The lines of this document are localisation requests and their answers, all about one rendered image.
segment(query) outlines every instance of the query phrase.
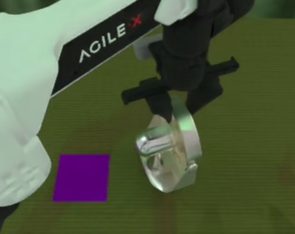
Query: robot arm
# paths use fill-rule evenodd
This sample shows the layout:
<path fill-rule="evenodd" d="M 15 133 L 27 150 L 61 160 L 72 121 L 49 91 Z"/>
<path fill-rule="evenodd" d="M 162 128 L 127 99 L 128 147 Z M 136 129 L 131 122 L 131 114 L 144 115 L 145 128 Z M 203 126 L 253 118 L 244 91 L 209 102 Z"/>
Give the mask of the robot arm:
<path fill-rule="evenodd" d="M 165 25 L 196 7 L 195 0 L 172 1 L 61 0 L 27 14 L 0 13 L 0 207 L 30 196 L 49 174 L 51 162 L 37 134 L 62 74 L 62 48 L 135 2 L 160 3 L 155 19 Z M 97 50 L 92 45 L 87 58 Z M 82 68 L 80 76 L 91 69 Z"/>

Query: green background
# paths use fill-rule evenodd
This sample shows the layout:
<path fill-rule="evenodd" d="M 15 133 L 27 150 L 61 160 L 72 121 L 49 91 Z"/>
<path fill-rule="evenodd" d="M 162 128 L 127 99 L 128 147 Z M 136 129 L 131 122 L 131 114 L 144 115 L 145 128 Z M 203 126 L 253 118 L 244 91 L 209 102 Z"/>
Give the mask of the green background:
<path fill-rule="evenodd" d="M 295 19 L 240 20 L 211 43 L 212 63 L 232 55 L 241 68 L 194 116 L 195 185 L 162 194 L 143 173 L 133 144 L 151 114 L 144 101 L 123 106 L 120 92 L 155 64 L 129 48 L 51 100 L 39 136 L 52 172 L 1 234 L 295 234 Z M 111 155 L 107 202 L 52 202 L 65 153 Z"/>

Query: purple square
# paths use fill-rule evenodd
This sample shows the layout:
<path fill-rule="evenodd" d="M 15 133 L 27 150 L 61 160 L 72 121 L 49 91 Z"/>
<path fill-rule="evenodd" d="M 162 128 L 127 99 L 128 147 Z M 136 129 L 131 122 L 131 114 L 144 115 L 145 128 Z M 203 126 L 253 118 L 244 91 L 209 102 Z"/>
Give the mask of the purple square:
<path fill-rule="evenodd" d="M 53 201 L 106 201 L 109 163 L 109 155 L 60 155 Z"/>

